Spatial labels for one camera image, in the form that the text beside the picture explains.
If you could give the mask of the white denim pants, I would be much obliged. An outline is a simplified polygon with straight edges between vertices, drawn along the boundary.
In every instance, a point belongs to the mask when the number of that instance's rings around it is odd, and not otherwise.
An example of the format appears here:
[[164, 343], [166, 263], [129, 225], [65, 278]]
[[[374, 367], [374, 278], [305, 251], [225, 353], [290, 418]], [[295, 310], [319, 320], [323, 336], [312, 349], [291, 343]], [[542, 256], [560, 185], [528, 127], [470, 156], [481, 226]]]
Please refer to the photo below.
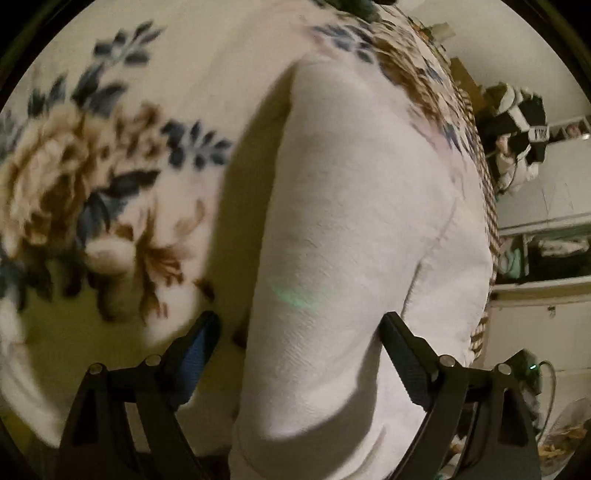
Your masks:
[[475, 162], [350, 59], [294, 69], [249, 320], [235, 479], [384, 479], [418, 432], [377, 336], [397, 312], [462, 363], [492, 257]]

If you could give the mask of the white storage shelf unit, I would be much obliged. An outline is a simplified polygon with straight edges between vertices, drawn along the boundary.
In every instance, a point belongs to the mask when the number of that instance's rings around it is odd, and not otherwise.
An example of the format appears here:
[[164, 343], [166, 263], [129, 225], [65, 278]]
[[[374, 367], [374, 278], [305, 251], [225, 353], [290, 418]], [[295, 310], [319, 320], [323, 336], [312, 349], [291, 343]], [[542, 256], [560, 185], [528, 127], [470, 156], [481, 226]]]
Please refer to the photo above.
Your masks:
[[501, 236], [484, 361], [521, 349], [590, 367], [590, 119], [550, 128], [541, 163], [492, 167]]

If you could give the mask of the floral beige bed blanket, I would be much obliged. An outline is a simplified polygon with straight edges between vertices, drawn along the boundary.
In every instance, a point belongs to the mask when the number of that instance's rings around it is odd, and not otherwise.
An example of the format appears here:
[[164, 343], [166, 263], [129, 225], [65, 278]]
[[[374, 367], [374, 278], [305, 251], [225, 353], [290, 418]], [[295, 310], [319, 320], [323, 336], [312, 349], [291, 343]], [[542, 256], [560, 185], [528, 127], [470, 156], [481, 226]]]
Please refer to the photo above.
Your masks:
[[125, 367], [221, 308], [245, 321], [294, 62], [337, 56], [447, 162], [485, 259], [468, 317], [482, 352], [496, 217], [472, 105], [397, 6], [373, 21], [314, 1], [96, 1], [1, 114], [1, 395], [57, 446], [90, 363]]

